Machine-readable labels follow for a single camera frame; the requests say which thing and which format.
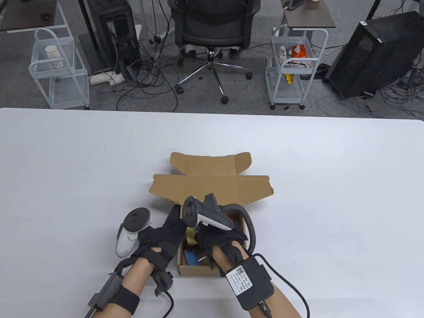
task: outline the floor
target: floor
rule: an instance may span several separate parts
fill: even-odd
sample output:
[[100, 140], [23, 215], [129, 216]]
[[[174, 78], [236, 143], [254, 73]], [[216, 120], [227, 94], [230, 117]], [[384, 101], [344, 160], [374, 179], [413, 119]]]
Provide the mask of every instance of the floor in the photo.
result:
[[[359, 21], [364, 20], [374, 0], [325, 0], [336, 24], [336, 29], [329, 30], [330, 38], [327, 46], [344, 44], [350, 39]], [[156, 4], [156, 21], [158, 33], [165, 30], [166, 22], [162, 12]], [[62, 0], [62, 7], [68, 19], [71, 30], [75, 37], [86, 33], [86, 26], [78, 6], [77, 0]], [[148, 26], [154, 28], [152, 7], [149, 1], [145, 2], [145, 10], [148, 18]], [[376, 15], [388, 15], [389, 11], [399, 7], [400, 0], [383, 0]], [[170, 10], [164, 4], [165, 12], [170, 16]], [[262, 0], [261, 10], [254, 18], [252, 28], [251, 46], [267, 43], [270, 40], [272, 27], [277, 25], [281, 19], [282, 7], [279, 0]], [[313, 42], [320, 43], [318, 35], [314, 35]], [[31, 32], [6, 34], [0, 33], [0, 107], [31, 107], [48, 108], [46, 101], [31, 79], [28, 66], [31, 60], [31, 52], [34, 38]], [[199, 76], [184, 84], [185, 93], [178, 96], [178, 107], [176, 112], [196, 113], [226, 113], [226, 114], [266, 114], [266, 115], [291, 115], [291, 116], [333, 116], [333, 117], [373, 117], [366, 112], [354, 111], [352, 102], [339, 102], [331, 89], [314, 81], [310, 94], [305, 103], [306, 109], [300, 110], [291, 106], [284, 110], [277, 106], [275, 110], [269, 108], [269, 100], [266, 92], [264, 68], [269, 46], [263, 45], [244, 51], [237, 60], [229, 60], [224, 54], [224, 61], [234, 62], [240, 66], [248, 67], [253, 73], [253, 79], [246, 80], [243, 74], [232, 71], [218, 70], [222, 85], [230, 98], [227, 105], [220, 103], [220, 92], [215, 83], [212, 72], [203, 71]], [[165, 55], [173, 57], [177, 54], [174, 44], [167, 46]], [[323, 62], [331, 64], [336, 58], [337, 52], [324, 56]], [[182, 68], [176, 67], [178, 77], [182, 78], [194, 70], [199, 61], [187, 62]], [[177, 81], [176, 73], [168, 67], [165, 74], [169, 82], [174, 85]], [[151, 88], [149, 92], [158, 92], [168, 88]], [[90, 109], [92, 110], [116, 110], [117, 100], [121, 92], [112, 92], [108, 84], [92, 86], [90, 90]], [[119, 102], [120, 111], [148, 111], [148, 112], [170, 112], [176, 105], [176, 99], [172, 92], [149, 97], [138, 89], [122, 98]], [[375, 103], [372, 107], [378, 111], [379, 117], [386, 118], [412, 118], [405, 112], [386, 107], [381, 103]]]

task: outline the orange bag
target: orange bag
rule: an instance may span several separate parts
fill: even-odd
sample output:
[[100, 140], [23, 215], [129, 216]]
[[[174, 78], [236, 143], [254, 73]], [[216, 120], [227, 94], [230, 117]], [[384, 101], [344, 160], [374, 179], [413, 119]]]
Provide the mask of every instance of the orange bag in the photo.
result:
[[308, 55], [306, 55], [305, 46], [303, 44], [300, 44], [300, 47], [298, 45], [293, 46], [293, 48], [292, 48], [292, 57], [293, 58], [308, 57]]

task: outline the chair base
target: chair base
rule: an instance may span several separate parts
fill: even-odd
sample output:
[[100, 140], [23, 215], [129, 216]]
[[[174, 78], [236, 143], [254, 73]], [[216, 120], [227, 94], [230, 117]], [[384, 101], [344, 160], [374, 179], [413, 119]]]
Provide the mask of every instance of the chair base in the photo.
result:
[[184, 89], [181, 87], [181, 84], [184, 83], [186, 80], [188, 80], [189, 78], [191, 78], [193, 75], [197, 74], [198, 72], [200, 72], [201, 70], [203, 70], [205, 67], [207, 67], [208, 69], [212, 70], [213, 75], [215, 77], [215, 80], [218, 84], [219, 90], [221, 92], [221, 103], [222, 104], [227, 104], [229, 101], [228, 96], [226, 96], [224, 89], [222, 88], [222, 84], [221, 81], [219, 80], [218, 74], [216, 73], [215, 70], [215, 65], [218, 66], [223, 66], [226, 68], [231, 68], [233, 70], [238, 70], [238, 71], [242, 71], [246, 73], [246, 79], [251, 80], [253, 77], [253, 73], [250, 72], [247, 68], [245, 67], [241, 67], [241, 66], [237, 66], [237, 65], [232, 65], [232, 64], [227, 64], [227, 63], [223, 63], [221, 61], [216, 61], [215, 58], [219, 57], [222, 54], [222, 48], [219, 48], [216, 50], [215, 47], [208, 47], [206, 49], [206, 55], [208, 57], [207, 61], [204, 62], [201, 66], [199, 66], [194, 72], [190, 73], [189, 75], [187, 75], [186, 77], [184, 77], [182, 80], [180, 80], [177, 84], [176, 87], [176, 92], [178, 94], [182, 94], [184, 93]]

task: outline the cardboard box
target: cardboard box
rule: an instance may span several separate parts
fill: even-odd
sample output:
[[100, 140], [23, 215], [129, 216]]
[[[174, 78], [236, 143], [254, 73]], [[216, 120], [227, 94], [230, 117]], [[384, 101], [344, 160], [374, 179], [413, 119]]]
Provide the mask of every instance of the cardboard box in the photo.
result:
[[[190, 156], [174, 152], [171, 165], [184, 175], [153, 176], [150, 193], [182, 205], [193, 195], [203, 201], [205, 195], [214, 193], [219, 205], [240, 204], [266, 198], [274, 193], [268, 176], [240, 176], [252, 164], [250, 153], [223, 157]], [[245, 229], [244, 220], [239, 221]], [[178, 251], [178, 268], [181, 276], [219, 276], [217, 268], [209, 264], [188, 266], [183, 253], [184, 241]]]

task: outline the dark desk top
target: dark desk top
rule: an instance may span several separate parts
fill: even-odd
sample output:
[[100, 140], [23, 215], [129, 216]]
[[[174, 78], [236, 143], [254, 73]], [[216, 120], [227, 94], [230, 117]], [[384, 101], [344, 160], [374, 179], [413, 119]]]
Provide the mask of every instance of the dark desk top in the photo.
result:
[[335, 28], [325, 0], [305, 2], [296, 9], [284, 11], [290, 28]]
[[9, 0], [4, 10], [0, 31], [42, 28], [54, 25], [56, 0], [22, 2]]

